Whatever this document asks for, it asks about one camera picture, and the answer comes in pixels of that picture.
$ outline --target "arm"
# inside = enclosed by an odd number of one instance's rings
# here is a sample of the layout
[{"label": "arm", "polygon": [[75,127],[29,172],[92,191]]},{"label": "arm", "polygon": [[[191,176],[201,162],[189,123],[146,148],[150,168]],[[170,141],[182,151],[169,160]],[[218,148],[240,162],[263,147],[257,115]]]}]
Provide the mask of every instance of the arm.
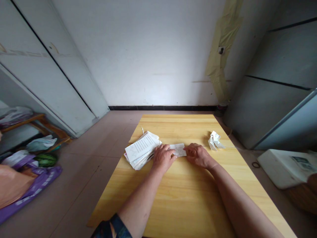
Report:
[{"label": "arm", "polygon": [[191,163],[207,169],[213,175],[238,237],[283,237],[262,210],[203,146],[192,143],[184,150]]},{"label": "arm", "polygon": [[129,196],[118,212],[132,237],[142,237],[153,205],[156,191],[165,172],[177,158],[169,145],[155,148],[153,166],[145,180]]}]

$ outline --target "watermelon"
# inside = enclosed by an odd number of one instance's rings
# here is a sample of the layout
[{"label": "watermelon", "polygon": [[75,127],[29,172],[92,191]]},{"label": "watermelon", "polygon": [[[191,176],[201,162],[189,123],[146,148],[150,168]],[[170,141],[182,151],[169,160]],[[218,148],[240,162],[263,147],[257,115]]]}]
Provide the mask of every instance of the watermelon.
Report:
[{"label": "watermelon", "polygon": [[57,162],[57,156],[50,153],[39,154],[34,160],[39,162],[39,167],[53,167]]}]

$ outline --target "forearm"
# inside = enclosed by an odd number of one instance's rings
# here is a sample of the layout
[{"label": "forearm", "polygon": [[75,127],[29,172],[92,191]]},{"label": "forearm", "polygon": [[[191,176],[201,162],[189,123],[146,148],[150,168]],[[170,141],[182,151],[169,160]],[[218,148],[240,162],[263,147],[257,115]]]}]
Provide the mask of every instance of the forearm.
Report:
[{"label": "forearm", "polygon": [[221,165],[216,164],[208,171],[216,181],[227,214],[238,237],[283,237]]},{"label": "forearm", "polygon": [[151,170],[118,212],[132,237],[142,237],[163,173]]}]

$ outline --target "tiled floor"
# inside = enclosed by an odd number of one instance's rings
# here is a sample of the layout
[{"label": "tiled floor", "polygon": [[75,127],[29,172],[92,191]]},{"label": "tiled floor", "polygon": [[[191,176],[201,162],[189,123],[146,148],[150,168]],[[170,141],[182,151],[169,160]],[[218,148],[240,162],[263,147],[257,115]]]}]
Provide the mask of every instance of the tiled floor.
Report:
[{"label": "tiled floor", "polygon": [[[195,111],[110,111],[80,138],[60,150],[62,174],[34,201],[0,226],[0,237],[87,238],[86,223],[143,114],[209,114]],[[316,217],[295,208],[251,163],[262,151],[248,151],[233,136],[246,160],[298,238],[315,237]]]}]

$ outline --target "patterned sleeve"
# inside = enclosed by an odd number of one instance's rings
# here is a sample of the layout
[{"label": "patterned sleeve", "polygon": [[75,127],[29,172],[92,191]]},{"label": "patterned sleeve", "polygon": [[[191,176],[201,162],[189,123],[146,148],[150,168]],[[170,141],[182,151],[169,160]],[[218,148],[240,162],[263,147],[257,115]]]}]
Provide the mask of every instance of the patterned sleeve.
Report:
[{"label": "patterned sleeve", "polygon": [[114,214],[109,221],[102,221],[93,232],[91,238],[132,238],[130,232],[121,221],[118,214]]}]

